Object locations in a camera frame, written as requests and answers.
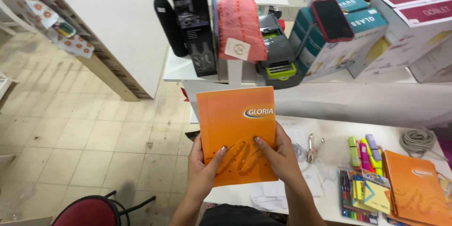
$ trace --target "white box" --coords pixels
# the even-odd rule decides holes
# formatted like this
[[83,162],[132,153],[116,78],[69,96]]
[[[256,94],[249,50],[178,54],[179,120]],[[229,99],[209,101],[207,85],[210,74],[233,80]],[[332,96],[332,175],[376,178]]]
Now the white box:
[[419,83],[452,82],[451,52],[449,38],[411,64],[410,71]]
[[364,61],[348,68],[355,78],[404,68],[451,36],[452,0],[371,0],[371,5],[389,25],[385,36],[361,50]]

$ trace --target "red phone case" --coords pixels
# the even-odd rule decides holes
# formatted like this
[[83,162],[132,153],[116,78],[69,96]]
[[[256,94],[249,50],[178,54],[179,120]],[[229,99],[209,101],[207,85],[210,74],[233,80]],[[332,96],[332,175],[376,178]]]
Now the red phone case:
[[317,25],[319,26],[320,31],[322,32],[323,38],[325,39],[326,42],[328,42],[328,43],[336,43],[336,42],[350,41],[350,40],[352,40],[355,37],[354,32],[353,32],[352,28],[350,27],[350,24],[348,23],[348,21],[347,21],[347,25],[350,28],[350,30],[352,31],[352,33],[353,33],[353,36],[351,38],[330,39],[330,38],[326,37],[325,28],[323,28],[323,25],[322,25],[322,23],[320,21],[319,15],[317,14],[317,11],[314,8],[314,2],[311,3],[311,11],[314,14],[315,21],[317,22]]

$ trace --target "pink towel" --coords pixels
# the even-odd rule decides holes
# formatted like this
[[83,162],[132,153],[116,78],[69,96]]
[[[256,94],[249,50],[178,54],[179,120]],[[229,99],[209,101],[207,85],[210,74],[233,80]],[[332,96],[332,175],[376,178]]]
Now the pink towel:
[[254,0],[221,0],[218,3],[220,46],[218,58],[237,60],[224,53],[228,38],[234,38],[251,45],[248,61],[267,60],[267,48],[260,32],[257,6]]

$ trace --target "towel tag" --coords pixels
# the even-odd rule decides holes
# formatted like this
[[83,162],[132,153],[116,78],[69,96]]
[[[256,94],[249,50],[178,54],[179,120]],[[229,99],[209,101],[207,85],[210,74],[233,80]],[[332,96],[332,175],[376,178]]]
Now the towel tag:
[[234,38],[228,38],[226,41],[225,54],[247,61],[250,47],[251,45],[248,43]]

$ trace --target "purple highlighter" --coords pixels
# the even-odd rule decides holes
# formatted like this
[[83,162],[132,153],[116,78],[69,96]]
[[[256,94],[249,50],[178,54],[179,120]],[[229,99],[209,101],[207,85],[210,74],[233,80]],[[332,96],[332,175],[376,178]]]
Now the purple highlighter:
[[372,156],[376,161],[381,161],[381,154],[376,146],[375,138],[372,134],[366,134],[366,140],[369,144],[370,150],[372,151]]
[[359,143],[359,153],[361,153],[361,163],[363,169],[370,171],[369,154],[367,154],[367,145],[363,142]]

